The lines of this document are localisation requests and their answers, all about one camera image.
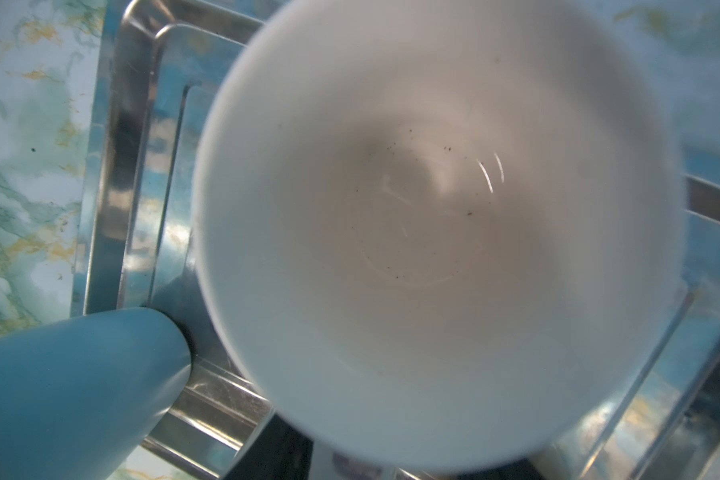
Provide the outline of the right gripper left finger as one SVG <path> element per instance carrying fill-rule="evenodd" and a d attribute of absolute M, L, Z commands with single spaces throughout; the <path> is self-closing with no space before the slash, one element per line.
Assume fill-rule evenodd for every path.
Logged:
<path fill-rule="evenodd" d="M 309 477 L 313 441 L 273 415 L 235 456 L 224 480 L 303 480 Z"/>

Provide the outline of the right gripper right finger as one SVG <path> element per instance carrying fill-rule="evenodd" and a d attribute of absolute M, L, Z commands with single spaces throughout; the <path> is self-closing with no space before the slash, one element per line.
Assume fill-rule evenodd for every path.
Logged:
<path fill-rule="evenodd" d="M 543 480 L 543 476 L 527 459 L 470 473 L 458 474 L 458 480 Z"/>

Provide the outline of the white mug blue handle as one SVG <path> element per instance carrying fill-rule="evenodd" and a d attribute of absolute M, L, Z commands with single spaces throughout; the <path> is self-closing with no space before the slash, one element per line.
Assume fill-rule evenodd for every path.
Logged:
<path fill-rule="evenodd" d="M 191 352 L 149 308 L 0 338 L 0 479 L 106 479 L 184 389 Z"/>

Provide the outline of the purple mug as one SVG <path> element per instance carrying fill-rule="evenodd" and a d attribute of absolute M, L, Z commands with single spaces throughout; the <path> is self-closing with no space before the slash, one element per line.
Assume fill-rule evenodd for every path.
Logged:
<path fill-rule="evenodd" d="M 235 363 L 304 435 L 462 473 L 635 373 L 684 250 L 677 142 L 575 1 L 290 1 L 220 86 L 192 243 Z"/>

